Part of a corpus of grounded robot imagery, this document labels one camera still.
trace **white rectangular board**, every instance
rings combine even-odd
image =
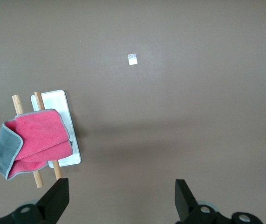
[[[43,98],[45,109],[56,109],[58,113],[61,115],[62,121],[66,126],[68,133],[70,135],[70,141],[72,142],[73,154],[69,157],[58,160],[59,165],[63,167],[80,163],[81,162],[80,151],[76,140],[76,135],[73,127],[73,122],[71,119],[71,114],[69,112],[68,102],[65,92],[63,90],[45,92],[41,94],[41,97]],[[34,108],[34,111],[38,111],[39,107],[36,102],[35,95],[31,96],[31,103]],[[52,161],[48,161],[48,163],[49,166],[53,168]]]

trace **pink and gray cloth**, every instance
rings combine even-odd
[[[17,115],[0,129],[0,173],[10,180],[70,156],[68,131],[54,109]]]

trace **small white sticker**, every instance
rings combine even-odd
[[[129,65],[138,64],[136,54],[128,55]]]

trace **metal screw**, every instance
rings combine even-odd
[[[200,209],[203,213],[210,213],[210,209],[205,207],[205,206],[202,206],[201,209]]]
[[[246,222],[246,223],[249,223],[251,221],[250,218],[244,214],[240,215],[239,219],[243,222]]]
[[[29,207],[25,207],[25,208],[23,208],[23,209],[21,209],[21,213],[26,213],[26,212],[28,212],[30,210],[30,208]]]

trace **pink towel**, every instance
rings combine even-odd
[[[60,114],[54,109],[17,115],[15,119],[4,122],[4,126],[23,140],[20,149],[10,150],[14,156],[7,167],[7,179],[41,169],[48,161],[72,154],[69,134]]]

